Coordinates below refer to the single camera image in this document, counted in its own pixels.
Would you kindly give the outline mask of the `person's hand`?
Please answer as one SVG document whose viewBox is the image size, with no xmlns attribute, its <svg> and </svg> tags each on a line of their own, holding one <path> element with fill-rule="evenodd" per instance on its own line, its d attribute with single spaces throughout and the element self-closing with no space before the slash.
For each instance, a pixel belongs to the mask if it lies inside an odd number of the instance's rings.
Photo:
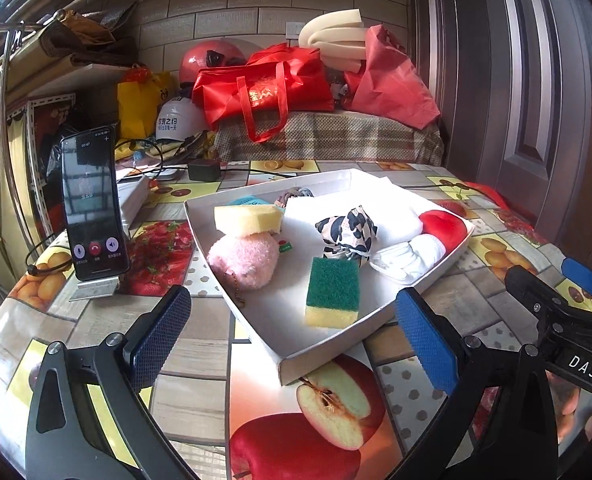
<svg viewBox="0 0 592 480">
<path fill-rule="evenodd" d="M 574 429 L 581 390 L 571 382 L 551 372 L 546 372 L 546 377 L 550 384 L 554 402 L 558 443 L 562 443 Z M 592 440 L 592 415 L 584 422 L 584 435 L 589 441 Z"/>
</svg>

